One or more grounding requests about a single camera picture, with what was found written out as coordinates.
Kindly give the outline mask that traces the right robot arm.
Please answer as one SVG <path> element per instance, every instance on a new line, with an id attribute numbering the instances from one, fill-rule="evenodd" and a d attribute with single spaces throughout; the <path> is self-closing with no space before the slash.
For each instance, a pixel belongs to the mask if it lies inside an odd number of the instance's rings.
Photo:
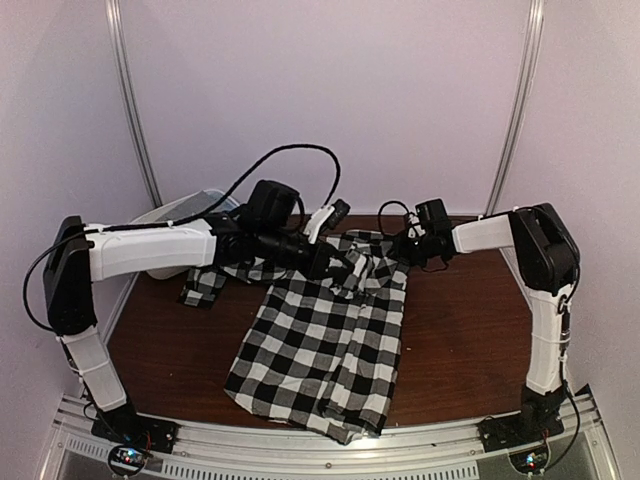
<path id="1" fill-rule="evenodd" d="M 519 440 L 535 440 L 568 397 L 570 310 L 581 274 L 578 246 L 554 207 L 516 207 L 455 226 L 444 202 L 429 200 L 404 217 L 404 229 L 392 236 L 392 242 L 395 258 L 421 268 L 432 258 L 447 264 L 456 255 L 514 250 L 532 331 L 521 410 L 513 417 L 512 430 Z"/>

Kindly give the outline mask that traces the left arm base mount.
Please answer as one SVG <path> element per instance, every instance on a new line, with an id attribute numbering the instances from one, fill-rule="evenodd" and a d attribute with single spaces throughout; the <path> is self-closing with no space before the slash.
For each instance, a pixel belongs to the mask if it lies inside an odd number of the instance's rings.
<path id="1" fill-rule="evenodd" d="M 173 452 L 178 424 L 147 416 L 103 416 L 91 427 L 93 436 L 151 452 Z"/>

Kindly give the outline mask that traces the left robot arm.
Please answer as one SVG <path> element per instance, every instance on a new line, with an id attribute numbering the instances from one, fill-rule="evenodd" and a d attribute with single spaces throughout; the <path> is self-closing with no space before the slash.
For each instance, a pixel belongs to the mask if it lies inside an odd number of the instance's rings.
<path id="1" fill-rule="evenodd" d="M 230 212 L 211 206 L 179 220 L 112 226 L 87 225 L 78 216 L 64 219 L 54 244 L 36 260 L 44 266 L 47 321 L 41 327 L 62 341 L 106 429 L 121 443 L 137 442 L 144 424 L 99 338 L 93 284 L 142 271 L 256 258 L 311 280 L 344 281 L 354 270 L 352 262 L 319 236 L 346 216 L 348 204 L 325 205 L 303 231 L 289 231 L 286 224 L 299 202 L 295 189 L 261 180 L 248 202 Z"/>

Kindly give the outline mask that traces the black white plaid shirt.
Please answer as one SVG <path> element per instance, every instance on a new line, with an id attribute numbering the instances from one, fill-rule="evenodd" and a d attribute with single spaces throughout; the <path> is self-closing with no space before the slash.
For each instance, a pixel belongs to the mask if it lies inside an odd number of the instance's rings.
<path id="1" fill-rule="evenodd" d="M 224 391 L 255 416 L 346 445 L 380 435 L 387 421 L 409 268 L 392 258 L 392 240 L 379 232 L 349 230 L 325 241 L 355 264 L 343 283 L 258 259 L 191 269 L 179 301 L 209 309 L 229 279 L 267 285 Z"/>

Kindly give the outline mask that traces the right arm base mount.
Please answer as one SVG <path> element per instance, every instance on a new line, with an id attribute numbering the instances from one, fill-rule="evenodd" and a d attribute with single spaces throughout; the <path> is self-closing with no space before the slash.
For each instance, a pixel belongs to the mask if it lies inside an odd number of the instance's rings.
<path id="1" fill-rule="evenodd" d="M 503 417 L 485 417 L 477 424 L 477 428 L 485 452 L 542 442 L 545 438 L 559 435 L 565 430 L 559 418 L 551 417 L 539 424 L 528 424 L 520 413 Z"/>

